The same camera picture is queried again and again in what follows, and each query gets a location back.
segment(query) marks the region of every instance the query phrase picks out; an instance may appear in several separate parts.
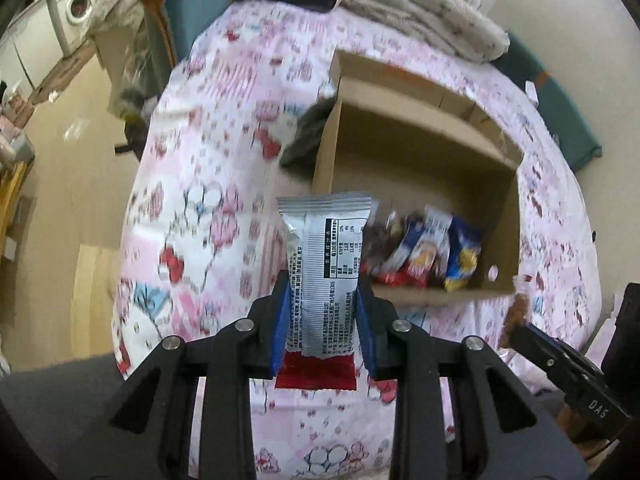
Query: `box flap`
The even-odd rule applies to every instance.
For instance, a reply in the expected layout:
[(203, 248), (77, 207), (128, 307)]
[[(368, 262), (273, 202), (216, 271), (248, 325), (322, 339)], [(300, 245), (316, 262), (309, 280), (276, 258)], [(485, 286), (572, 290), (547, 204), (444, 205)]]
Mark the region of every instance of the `box flap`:
[(373, 293), (394, 306), (450, 305), (470, 301), (486, 301), (511, 294), (510, 290), (456, 290), (447, 292), (441, 288), (421, 288), (419, 286), (388, 286), (374, 283)]
[(449, 137), (503, 168), (516, 170), (522, 161), (519, 148), (472, 100), (420, 75), (343, 50), (335, 51), (330, 75), (341, 101)]
[(316, 156), (316, 171), (311, 186), (311, 193), (331, 193), (334, 179), (335, 146), (338, 141), (340, 126), (340, 102), (334, 105), (324, 124), (324, 132)]

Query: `wooden floor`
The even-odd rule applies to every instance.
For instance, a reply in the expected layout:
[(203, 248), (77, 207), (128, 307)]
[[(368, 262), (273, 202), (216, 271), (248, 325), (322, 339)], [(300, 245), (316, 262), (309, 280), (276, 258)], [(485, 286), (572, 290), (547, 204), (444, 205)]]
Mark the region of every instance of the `wooden floor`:
[(0, 333), (12, 370), (71, 359), (71, 306), (81, 245), (116, 250), (138, 162), (115, 156), (124, 124), (107, 113), (111, 85), (93, 56), (25, 132), (36, 159), (24, 181), (15, 262), (0, 263)]
[(119, 270), (119, 250), (80, 246), (71, 301), (73, 357), (102, 355), (113, 349), (111, 313)]
[(86, 41), (70, 57), (61, 59), (33, 91), (29, 101), (37, 105), (49, 99), (53, 91), (63, 92), (95, 54), (95, 43)]

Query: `gray cloth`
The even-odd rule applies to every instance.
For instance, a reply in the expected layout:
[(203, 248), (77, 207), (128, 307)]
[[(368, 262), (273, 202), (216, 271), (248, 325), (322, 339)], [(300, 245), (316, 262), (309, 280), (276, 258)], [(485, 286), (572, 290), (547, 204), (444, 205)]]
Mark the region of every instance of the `gray cloth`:
[(124, 380), (113, 354), (0, 378), (0, 401), (55, 474), (60, 452), (102, 413)]
[(300, 116), (296, 137), (283, 150), (280, 157), (280, 165), (283, 168), (298, 168), (311, 171), (313, 174), (322, 140), (322, 130), (336, 101), (336, 96), (320, 99)]

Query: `white cabinet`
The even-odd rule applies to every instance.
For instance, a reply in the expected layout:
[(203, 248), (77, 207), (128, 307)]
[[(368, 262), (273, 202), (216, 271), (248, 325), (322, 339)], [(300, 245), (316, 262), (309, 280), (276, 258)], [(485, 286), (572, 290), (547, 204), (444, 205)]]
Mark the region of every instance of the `white cabinet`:
[(31, 84), (37, 88), (62, 59), (62, 49), (46, 1), (33, 4), (10, 28), (22, 65)]
[(22, 95), (28, 98), (33, 92), (33, 87), (24, 73), (11, 34), (12, 30), (9, 28), (0, 40), (0, 78), (6, 82), (9, 90), (20, 85)]

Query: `washing machine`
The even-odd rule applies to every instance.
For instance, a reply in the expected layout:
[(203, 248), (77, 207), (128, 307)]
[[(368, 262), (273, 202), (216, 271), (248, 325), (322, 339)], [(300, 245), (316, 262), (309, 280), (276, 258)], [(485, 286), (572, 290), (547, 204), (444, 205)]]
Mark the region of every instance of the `washing machine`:
[(94, 10), (95, 0), (47, 0), (51, 23), (64, 57), (71, 56), (84, 41), (82, 24)]

